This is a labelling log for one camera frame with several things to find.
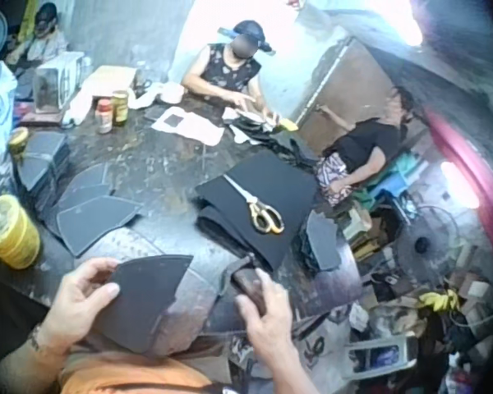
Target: orange shirt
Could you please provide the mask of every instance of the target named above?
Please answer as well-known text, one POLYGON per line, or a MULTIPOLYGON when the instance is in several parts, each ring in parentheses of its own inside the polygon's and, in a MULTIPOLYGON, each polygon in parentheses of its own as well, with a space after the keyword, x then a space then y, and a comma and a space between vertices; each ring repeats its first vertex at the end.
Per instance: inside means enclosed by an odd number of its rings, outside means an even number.
MULTIPOLYGON (((149 360, 138 355, 102 353, 78 358, 70 357, 66 368, 62 371, 61 393, 116 393, 119 391, 110 389, 110 387, 132 383, 204 387, 210 385, 210 380, 176 360, 149 360)), ((158 388, 129 389, 123 392, 126 394, 173 393, 172 390, 158 388)))

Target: black cap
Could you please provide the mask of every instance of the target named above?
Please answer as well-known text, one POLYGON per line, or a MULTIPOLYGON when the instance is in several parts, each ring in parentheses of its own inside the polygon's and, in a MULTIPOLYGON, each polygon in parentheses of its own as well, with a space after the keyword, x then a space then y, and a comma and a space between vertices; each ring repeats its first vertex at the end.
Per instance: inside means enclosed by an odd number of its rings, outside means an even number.
POLYGON ((262 51, 270 52, 272 48, 265 42, 265 32, 259 23, 256 21, 242 21, 239 22, 236 27, 233 28, 238 34, 244 34, 245 36, 257 41, 257 46, 262 51))

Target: patterned skirt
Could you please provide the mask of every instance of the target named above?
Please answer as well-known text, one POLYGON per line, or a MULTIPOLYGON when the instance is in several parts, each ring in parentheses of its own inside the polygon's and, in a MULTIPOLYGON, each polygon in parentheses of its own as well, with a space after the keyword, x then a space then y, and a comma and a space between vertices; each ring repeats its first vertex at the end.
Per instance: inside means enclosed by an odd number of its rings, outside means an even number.
POLYGON ((346 186, 339 193, 334 193, 330 188, 333 181, 345 178, 348 175, 347 165, 337 153, 332 153, 328 158, 323 158, 316 169, 316 179, 321 187, 321 193, 329 201, 331 207, 336 206, 352 193, 352 187, 346 186))

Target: person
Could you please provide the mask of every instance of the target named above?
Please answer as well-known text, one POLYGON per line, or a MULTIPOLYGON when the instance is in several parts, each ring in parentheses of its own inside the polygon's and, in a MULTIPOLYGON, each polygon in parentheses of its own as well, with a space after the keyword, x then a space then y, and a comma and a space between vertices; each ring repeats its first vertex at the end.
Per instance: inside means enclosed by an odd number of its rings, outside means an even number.
MULTIPOLYGON (((119 286, 103 281, 116 269, 116 260, 98 258, 64 276, 44 321, 20 348, 0 361, 0 389, 12 394, 43 393, 60 375, 63 394, 210 392, 208 378, 176 360, 71 352, 88 334, 97 314, 118 296, 119 286)), ((272 371, 276 393, 317 393, 291 340, 288 293, 267 273, 258 270, 257 274, 266 314, 261 317, 247 296, 237 298, 257 357, 272 371)))
POLYGON ((261 93, 261 64, 253 57, 260 47, 270 50, 265 33, 255 21, 242 21, 233 30, 238 36, 230 44, 209 44, 200 51, 182 85, 212 103, 223 100, 243 111, 251 103, 265 118, 275 118, 261 93))
POLYGON ((414 99, 404 87, 392 88, 380 118, 346 122, 326 105, 317 110, 346 130, 328 146, 316 169, 316 179, 331 206, 347 198, 354 185, 378 173, 397 152, 406 124, 412 119, 414 99))
POLYGON ((52 2, 46 2, 35 15, 34 35, 9 53, 6 63, 15 66, 25 55, 28 63, 38 65, 46 63, 66 50, 66 38, 58 28, 57 6, 52 2))

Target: red frame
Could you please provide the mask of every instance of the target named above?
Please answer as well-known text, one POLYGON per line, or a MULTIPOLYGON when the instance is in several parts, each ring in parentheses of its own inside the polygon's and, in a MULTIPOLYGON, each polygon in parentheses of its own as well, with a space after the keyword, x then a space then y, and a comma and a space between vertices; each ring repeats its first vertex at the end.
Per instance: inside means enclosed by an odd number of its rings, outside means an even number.
POLYGON ((426 110, 426 115, 439 151, 457 166, 477 194, 478 216, 493 245, 493 170, 443 117, 431 110, 426 110))

